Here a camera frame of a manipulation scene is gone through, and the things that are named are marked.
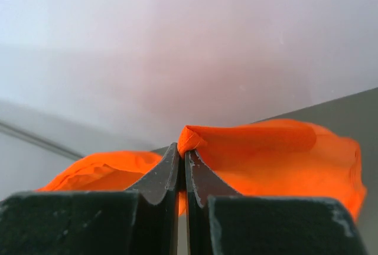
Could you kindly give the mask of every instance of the orange cloth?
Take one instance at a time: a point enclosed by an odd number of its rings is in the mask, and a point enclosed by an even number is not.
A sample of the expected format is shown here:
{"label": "orange cloth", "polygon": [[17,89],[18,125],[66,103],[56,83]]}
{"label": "orange cloth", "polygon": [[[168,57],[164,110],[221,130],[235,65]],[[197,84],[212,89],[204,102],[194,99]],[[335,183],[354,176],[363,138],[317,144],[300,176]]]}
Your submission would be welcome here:
{"label": "orange cloth", "polygon": [[[357,220],[366,194],[358,143],[311,123],[278,119],[232,128],[186,126],[178,151],[183,157],[193,149],[243,195],[331,197]],[[39,191],[124,190],[160,159],[151,152],[97,153]],[[180,214],[184,210],[180,194]]]}

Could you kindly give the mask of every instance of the white panel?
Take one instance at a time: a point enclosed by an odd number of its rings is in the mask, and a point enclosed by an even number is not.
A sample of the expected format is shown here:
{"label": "white panel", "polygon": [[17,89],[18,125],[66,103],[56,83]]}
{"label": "white panel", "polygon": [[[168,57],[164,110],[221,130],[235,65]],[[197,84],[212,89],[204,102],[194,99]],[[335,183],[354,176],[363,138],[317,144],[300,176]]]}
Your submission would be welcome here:
{"label": "white panel", "polygon": [[47,185],[72,160],[0,133],[0,200]]}
{"label": "white panel", "polygon": [[0,119],[153,149],[376,87],[377,37],[378,0],[0,0]]}

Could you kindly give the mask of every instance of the gray table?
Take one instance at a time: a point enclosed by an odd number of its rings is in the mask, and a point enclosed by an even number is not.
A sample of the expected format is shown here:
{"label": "gray table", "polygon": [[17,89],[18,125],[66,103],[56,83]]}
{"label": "gray table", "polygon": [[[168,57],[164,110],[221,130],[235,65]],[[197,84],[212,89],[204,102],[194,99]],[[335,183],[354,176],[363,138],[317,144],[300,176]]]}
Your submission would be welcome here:
{"label": "gray table", "polygon": [[[363,183],[368,189],[358,227],[369,254],[378,254],[378,88],[307,107],[274,118],[312,122],[358,141],[362,151]],[[156,152],[164,154],[166,148]]]}

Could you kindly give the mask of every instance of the crumpled orange cloth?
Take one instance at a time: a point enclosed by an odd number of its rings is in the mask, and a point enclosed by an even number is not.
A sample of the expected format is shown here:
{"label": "crumpled orange cloth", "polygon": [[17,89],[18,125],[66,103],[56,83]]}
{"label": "crumpled orange cloth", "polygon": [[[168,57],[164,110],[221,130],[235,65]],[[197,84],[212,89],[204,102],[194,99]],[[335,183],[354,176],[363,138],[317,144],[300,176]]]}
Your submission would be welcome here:
{"label": "crumpled orange cloth", "polygon": [[[276,119],[230,128],[185,126],[178,151],[183,157],[193,149],[243,195],[331,197],[356,221],[366,194],[358,143],[312,123]],[[124,190],[160,160],[152,152],[95,153],[38,191]],[[180,214],[184,210],[180,194]]]}

